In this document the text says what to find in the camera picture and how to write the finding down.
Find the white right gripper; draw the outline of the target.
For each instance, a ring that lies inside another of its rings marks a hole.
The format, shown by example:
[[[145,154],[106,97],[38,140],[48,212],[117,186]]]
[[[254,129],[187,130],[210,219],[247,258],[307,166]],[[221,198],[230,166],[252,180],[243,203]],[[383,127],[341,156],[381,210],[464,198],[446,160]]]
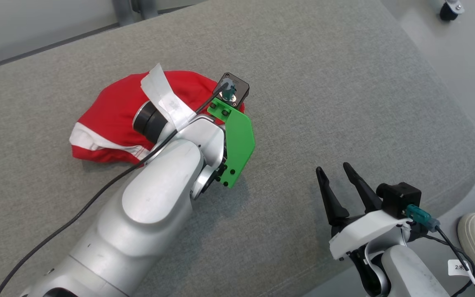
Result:
[[[343,257],[347,252],[352,252],[360,248],[360,246],[379,238],[392,228],[412,221],[410,218],[394,218],[381,210],[382,201],[380,197],[377,196],[367,182],[354,170],[350,163],[344,162],[343,169],[349,182],[355,186],[364,205],[366,215],[352,222],[330,239],[329,248],[332,258],[335,260]],[[332,227],[340,226],[350,214],[347,209],[342,207],[332,192],[329,179],[322,167],[317,167],[315,174],[317,176],[328,223]]]

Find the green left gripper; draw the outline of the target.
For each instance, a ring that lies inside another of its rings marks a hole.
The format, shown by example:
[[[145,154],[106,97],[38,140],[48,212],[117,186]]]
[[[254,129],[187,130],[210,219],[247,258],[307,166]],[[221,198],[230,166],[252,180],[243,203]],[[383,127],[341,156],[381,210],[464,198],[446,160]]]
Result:
[[[208,112],[225,125],[223,162],[217,181],[233,188],[256,147],[252,122],[239,109],[218,98],[213,98]]]

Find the red shorts white waistband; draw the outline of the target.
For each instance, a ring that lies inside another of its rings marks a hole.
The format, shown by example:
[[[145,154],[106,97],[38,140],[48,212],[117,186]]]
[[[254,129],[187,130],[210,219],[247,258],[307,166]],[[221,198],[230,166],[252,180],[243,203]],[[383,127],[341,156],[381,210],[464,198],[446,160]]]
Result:
[[[104,88],[78,119],[69,142],[72,156],[96,163],[136,164],[153,148],[133,129],[133,120],[148,98],[141,88],[146,73],[136,73]],[[174,93],[192,110],[200,107],[216,88],[216,81],[186,70],[165,72]]]

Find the black caster grey fork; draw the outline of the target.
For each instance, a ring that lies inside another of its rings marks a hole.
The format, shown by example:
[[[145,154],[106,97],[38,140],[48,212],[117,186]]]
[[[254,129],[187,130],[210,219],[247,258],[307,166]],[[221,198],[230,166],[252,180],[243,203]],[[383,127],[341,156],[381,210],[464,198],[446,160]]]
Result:
[[[427,0],[443,22],[452,22],[465,11],[463,0]]]

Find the grey partition post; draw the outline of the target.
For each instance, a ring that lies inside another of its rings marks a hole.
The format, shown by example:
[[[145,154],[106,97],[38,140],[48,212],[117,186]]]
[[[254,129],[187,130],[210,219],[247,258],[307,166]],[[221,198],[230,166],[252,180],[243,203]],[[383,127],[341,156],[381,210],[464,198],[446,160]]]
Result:
[[[142,20],[158,16],[156,0],[111,0],[111,2],[119,26],[136,23],[135,13]]]

